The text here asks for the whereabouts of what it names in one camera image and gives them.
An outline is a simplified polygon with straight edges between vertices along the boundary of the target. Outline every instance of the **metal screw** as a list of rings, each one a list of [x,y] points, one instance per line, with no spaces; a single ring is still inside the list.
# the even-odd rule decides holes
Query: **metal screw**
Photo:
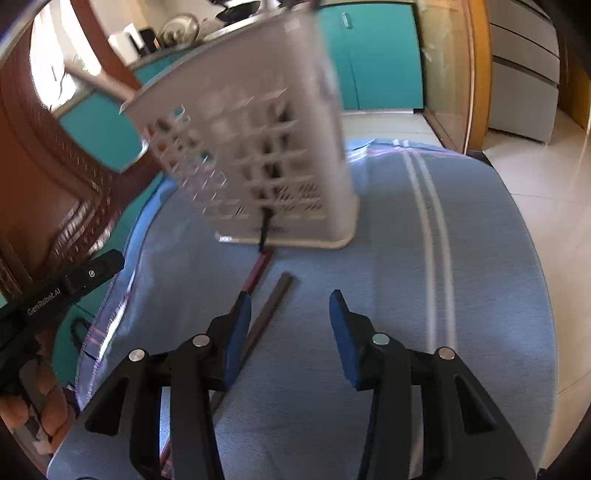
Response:
[[[387,345],[390,343],[390,338],[385,333],[376,333],[373,337],[371,337],[371,341],[374,345]]]
[[[209,345],[209,337],[207,335],[197,335],[193,337],[193,345],[196,347],[202,347]]]
[[[146,356],[146,352],[144,352],[141,348],[136,348],[132,352],[129,353],[128,357],[132,362],[139,362],[142,358]]]
[[[439,349],[439,357],[444,360],[453,360],[456,357],[456,353],[448,346],[444,346]]]

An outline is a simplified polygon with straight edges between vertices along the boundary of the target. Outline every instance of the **white stripe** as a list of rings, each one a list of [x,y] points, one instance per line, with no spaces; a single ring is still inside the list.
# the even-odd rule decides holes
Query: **white stripe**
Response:
[[[429,224],[427,205],[418,182],[417,172],[413,161],[406,151],[402,152],[402,158],[408,171],[408,178],[413,186],[414,201],[417,204],[418,217],[423,231],[423,245],[425,250],[425,289],[427,297],[427,352],[433,353],[437,348],[437,302],[435,297],[435,256],[433,252],[433,233]]]
[[[449,244],[449,234],[447,233],[447,224],[441,200],[437,194],[437,189],[427,168],[425,160],[420,153],[414,152],[414,158],[418,162],[418,166],[425,178],[425,184],[435,210],[435,218],[437,220],[437,227],[439,228],[439,238],[441,239],[441,252],[443,257],[443,293],[445,299],[445,314],[446,314],[446,332],[448,347],[457,351],[457,333],[456,333],[456,299],[453,287],[453,267],[452,267],[452,249]]]

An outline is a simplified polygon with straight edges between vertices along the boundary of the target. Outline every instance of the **laundry basket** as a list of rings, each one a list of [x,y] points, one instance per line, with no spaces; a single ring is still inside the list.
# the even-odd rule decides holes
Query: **laundry basket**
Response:
[[[225,242],[340,248],[355,234],[336,75],[306,4],[220,34],[123,109]]]

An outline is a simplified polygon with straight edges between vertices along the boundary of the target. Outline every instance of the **tiled floor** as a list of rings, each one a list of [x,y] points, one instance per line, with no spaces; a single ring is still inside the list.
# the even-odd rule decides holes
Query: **tiled floor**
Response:
[[[346,113],[343,115],[346,140],[387,138],[410,140],[441,147],[422,115],[411,113]]]
[[[591,148],[558,112],[549,145],[490,132],[485,154],[513,195],[548,282],[558,342],[558,399],[542,466],[591,403]]]

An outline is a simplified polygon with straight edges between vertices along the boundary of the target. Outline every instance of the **teal cabinet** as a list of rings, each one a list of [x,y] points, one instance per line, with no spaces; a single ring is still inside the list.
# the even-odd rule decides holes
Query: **teal cabinet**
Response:
[[[345,110],[423,108],[423,74],[413,7],[344,4],[320,11]]]
[[[337,76],[339,77],[340,95],[345,110],[359,110],[359,99],[353,66],[347,48],[345,29],[341,16],[337,13],[339,7],[323,8],[320,10],[320,22],[327,40],[329,54],[335,64]]]

